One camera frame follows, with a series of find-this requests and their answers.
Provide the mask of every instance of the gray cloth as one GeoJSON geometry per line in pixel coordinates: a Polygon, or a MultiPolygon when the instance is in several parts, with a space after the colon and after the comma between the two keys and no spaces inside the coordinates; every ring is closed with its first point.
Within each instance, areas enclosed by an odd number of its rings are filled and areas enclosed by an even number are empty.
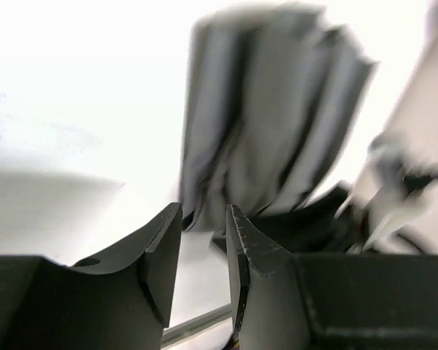
{"type": "Polygon", "coordinates": [[[211,27],[188,104],[186,230],[223,229],[228,203],[290,211],[331,167],[371,66],[319,15],[280,7],[253,26],[211,27]]]}
{"type": "Polygon", "coordinates": [[[331,51],[328,77],[304,148],[293,164],[278,198],[263,214],[287,212],[296,204],[303,203],[307,199],[304,195],[311,193],[318,185],[314,178],[325,162],[321,155],[331,152],[335,139],[340,139],[340,146],[345,137],[372,65],[359,58],[357,49],[340,32],[334,38],[331,51]]]}

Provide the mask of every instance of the white surface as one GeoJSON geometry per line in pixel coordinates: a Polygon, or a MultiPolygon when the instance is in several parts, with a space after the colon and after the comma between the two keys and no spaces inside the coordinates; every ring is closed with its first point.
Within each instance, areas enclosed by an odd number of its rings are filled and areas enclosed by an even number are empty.
{"type": "MultiPolygon", "coordinates": [[[[191,26],[215,9],[252,2],[0,1],[0,91],[7,94],[0,102],[0,252],[73,263],[174,200],[191,26]],[[10,228],[6,217],[25,225],[10,228]]],[[[419,58],[428,3],[331,2],[329,20],[349,23],[381,63],[349,147],[322,188],[357,178],[366,145],[419,58]]],[[[226,264],[208,252],[208,238],[183,237],[174,324],[228,301],[226,264]]]]}
{"type": "MultiPolygon", "coordinates": [[[[389,122],[388,133],[402,133],[410,152],[420,164],[438,163],[438,41],[399,103],[389,122]]],[[[380,188],[370,168],[365,168],[354,189],[361,200],[369,200],[380,188]]],[[[428,188],[423,196],[429,210],[409,226],[425,238],[423,244],[438,253],[438,183],[428,188]]]]}

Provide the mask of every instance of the blurry object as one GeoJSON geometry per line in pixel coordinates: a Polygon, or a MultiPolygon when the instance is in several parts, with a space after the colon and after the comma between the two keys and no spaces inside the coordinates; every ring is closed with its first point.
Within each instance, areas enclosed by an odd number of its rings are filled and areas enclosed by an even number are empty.
{"type": "Polygon", "coordinates": [[[385,241],[430,206],[424,190],[438,182],[438,166],[419,166],[400,135],[381,134],[369,150],[381,188],[368,203],[369,237],[364,249],[385,241]]]}
{"type": "Polygon", "coordinates": [[[221,350],[235,350],[240,349],[240,341],[239,336],[236,333],[233,333],[230,339],[227,341],[227,344],[221,350]]]}
{"type": "Polygon", "coordinates": [[[372,65],[346,28],[324,28],[321,13],[286,5],[246,29],[210,20],[192,60],[186,230],[224,229],[228,203],[252,217],[303,206],[333,164],[372,65]]]}

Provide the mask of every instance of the small hole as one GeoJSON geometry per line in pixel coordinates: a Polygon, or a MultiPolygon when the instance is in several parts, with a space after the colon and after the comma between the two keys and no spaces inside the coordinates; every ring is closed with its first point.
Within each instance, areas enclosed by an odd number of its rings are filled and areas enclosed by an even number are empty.
{"type": "Polygon", "coordinates": [[[101,262],[101,260],[95,258],[95,257],[86,257],[80,261],[78,261],[76,264],[74,264],[74,266],[76,268],[82,268],[85,266],[94,266],[97,265],[101,262]]]}

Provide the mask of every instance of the metal rod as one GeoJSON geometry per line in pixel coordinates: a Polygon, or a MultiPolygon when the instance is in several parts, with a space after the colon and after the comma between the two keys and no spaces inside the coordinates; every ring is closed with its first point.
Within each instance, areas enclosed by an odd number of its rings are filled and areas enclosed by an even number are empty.
{"type": "Polygon", "coordinates": [[[162,335],[161,347],[166,348],[167,346],[179,343],[186,338],[201,333],[208,328],[227,320],[231,316],[232,307],[231,304],[228,304],[177,326],[167,328],[162,335]]]}

